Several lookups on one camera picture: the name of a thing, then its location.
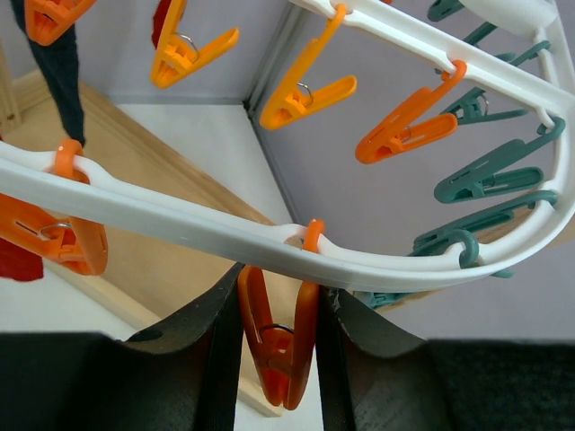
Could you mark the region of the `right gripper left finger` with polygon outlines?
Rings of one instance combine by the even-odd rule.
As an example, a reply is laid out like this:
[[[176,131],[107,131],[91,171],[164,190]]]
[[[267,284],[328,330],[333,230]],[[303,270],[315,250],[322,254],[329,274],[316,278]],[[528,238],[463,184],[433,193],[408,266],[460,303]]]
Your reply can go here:
[[[3,334],[2,429],[232,429],[241,270],[233,265],[203,295],[124,341],[97,332]]]

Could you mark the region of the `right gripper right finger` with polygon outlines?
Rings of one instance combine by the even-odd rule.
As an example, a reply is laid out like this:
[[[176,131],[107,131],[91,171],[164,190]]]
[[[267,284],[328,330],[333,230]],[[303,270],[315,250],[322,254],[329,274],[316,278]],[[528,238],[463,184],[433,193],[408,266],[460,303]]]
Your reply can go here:
[[[421,339],[324,287],[316,360],[327,430],[574,427],[567,341]]]

